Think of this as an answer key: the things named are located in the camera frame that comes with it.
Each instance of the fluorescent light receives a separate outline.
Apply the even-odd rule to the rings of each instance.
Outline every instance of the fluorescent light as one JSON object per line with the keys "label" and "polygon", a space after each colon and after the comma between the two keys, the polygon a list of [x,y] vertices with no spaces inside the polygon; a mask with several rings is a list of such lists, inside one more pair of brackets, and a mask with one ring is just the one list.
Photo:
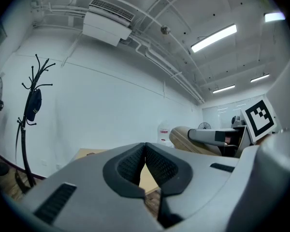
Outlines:
{"label": "fluorescent light", "polygon": [[255,78],[255,79],[251,79],[250,82],[252,83],[252,82],[259,81],[259,80],[261,80],[261,79],[264,79],[264,78],[268,77],[269,75],[270,75],[270,74],[263,75],[263,76],[260,76],[260,77],[258,77],[258,78]]}
{"label": "fluorescent light", "polygon": [[221,40],[233,33],[236,33],[237,32],[237,29],[236,29],[236,25],[233,24],[231,26],[228,26],[227,28],[225,29],[222,29],[208,37],[206,37],[205,39],[197,42],[196,44],[192,45],[191,48],[193,50],[193,52],[197,52],[201,49],[203,49],[204,47],[207,47],[208,45],[218,41],[218,40]]}
{"label": "fluorescent light", "polygon": [[218,89],[218,90],[213,91],[213,94],[221,92],[221,91],[225,91],[225,90],[228,90],[228,89],[234,88],[234,87],[235,87],[235,85],[232,85],[232,86],[229,86],[229,87],[224,87],[222,89]]}
{"label": "fluorescent light", "polygon": [[281,12],[277,13],[268,13],[264,15],[265,22],[269,21],[278,21],[278,20],[284,20],[286,19],[284,14]]}

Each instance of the coat rack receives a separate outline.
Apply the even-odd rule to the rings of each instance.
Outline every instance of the coat rack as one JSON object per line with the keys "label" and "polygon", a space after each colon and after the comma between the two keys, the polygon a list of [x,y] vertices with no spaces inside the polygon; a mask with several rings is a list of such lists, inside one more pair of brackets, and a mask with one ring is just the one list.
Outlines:
{"label": "coat rack", "polygon": [[[31,86],[30,87],[26,87],[25,84],[22,83],[22,86],[24,86],[25,89],[28,89],[29,90],[29,95],[28,95],[27,102],[26,102],[26,105],[25,105],[23,119],[21,120],[20,117],[18,117],[18,120],[17,120],[17,122],[19,123],[19,125],[18,125],[18,129],[17,129],[16,146],[15,146],[15,158],[16,158],[17,141],[18,141],[19,131],[21,131],[21,149],[22,149],[22,155],[23,155],[23,161],[24,161],[25,171],[26,171],[26,175],[27,175],[27,178],[28,178],[30,187],[33,187],[34,185],[36,185],[36,182],[35,182],[35,180],[34,180],[34,178],[32,176],[32,172],[30,170],[30,167],[29,167],[29,164],[28,164],[28,160],[27,160],[27,153],[26,153],[26,123],[28,125],[30,125],[30,126],[34,126],[37,123],[33,123],[33,124],[28,123],[28,120],[27,120],[27,109],[28,109],[29,101],[30,101],[30,99],[31,99],[34,91],[36,91],[38,87],[41,87],[41,86],[52,86],[53,85],[53,84],[41,84],[41,85],[38,85],[36,87],[36,85],[37,85],[37,83],[39,81],[39,78],[40,78],[41,74],[44,71],[47,72],[49,67],[55,65],[55,63],[53,63],[51,65],[46,66],[46,64],[49,61],[49,58],[48,58],[45,61],[45,63],[42,66],[42,68],[41,68],[38,55],[36,54],[35,56],[36,56],[36,58],[38,60],[38,63],[39,63],[38,72],[34,76],[34,73],[33,73],[34,72],[33,71],[34,67],[32,66],[31,67],[32,78],[29,77],[29,80],[31,81]],[[16,179],[16,182],[19,185],[19,187],[20,187],[20,189],[22,190],[23,193],[25,193],[26,191],[28,191],[28,189],[30,189],[30,188],[26,187],[25,184],[22,182],[22,180],[19,177],[19,174],[18,174],[17,171],[15,172],[15,179]]]}

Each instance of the table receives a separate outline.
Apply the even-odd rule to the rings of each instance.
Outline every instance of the table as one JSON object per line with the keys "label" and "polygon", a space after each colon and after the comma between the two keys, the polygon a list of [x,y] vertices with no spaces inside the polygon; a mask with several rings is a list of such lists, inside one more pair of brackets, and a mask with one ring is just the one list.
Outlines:
{"label": "table", "polygon": [[[94,153],[99,154],[107,149],[79,149],[78,153],[76,154],[75,160],[87,156],[87,154]],[[151,175],[150,171],[148,170],[146,163],[141,171],[141,180],[140,180],[140,188],[145,190],[145,195],[154,192],[155,190],[159,189],[159,186],[155,182],[153,176]]]}

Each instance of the vent grille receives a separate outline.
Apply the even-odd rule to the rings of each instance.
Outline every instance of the vent grille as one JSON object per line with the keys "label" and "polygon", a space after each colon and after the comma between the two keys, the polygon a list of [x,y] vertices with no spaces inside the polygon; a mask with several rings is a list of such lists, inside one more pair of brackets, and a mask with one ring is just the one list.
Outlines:
{"label": "vent grille", "polygon": [[104,2],[104,1],[101,1],[101,0],[93,0],[91,3],[90,3],[91,6],[94,6],[94,7],[98,7],[98,8],[101,8],[101,9],[104,9],[104,10],[107,10],[111,13],[114,13],[120,17],[123,17],[124,19],[128,20],[128,21],[132,21],[133,18],[134,18],[134,14],[130,13],[129,11],[126,11],[112,3],[108,3],[108,2]]}
{"label": "vent grille", "polygon": [[72,184],[62,184],[34,214],[44,222],[52,224],[75,190],[76,186]]}

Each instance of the ceiling sprinkler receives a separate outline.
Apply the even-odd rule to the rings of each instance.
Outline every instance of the ceiling sprinkler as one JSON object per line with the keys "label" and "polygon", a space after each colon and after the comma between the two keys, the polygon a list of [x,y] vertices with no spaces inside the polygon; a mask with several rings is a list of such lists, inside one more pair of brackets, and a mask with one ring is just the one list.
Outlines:
{"label": "ceiling sprinkler", "polygon": [[171,29],[166,25],[163,25],[160,30],[163,34],[169,34],[171,32]]}

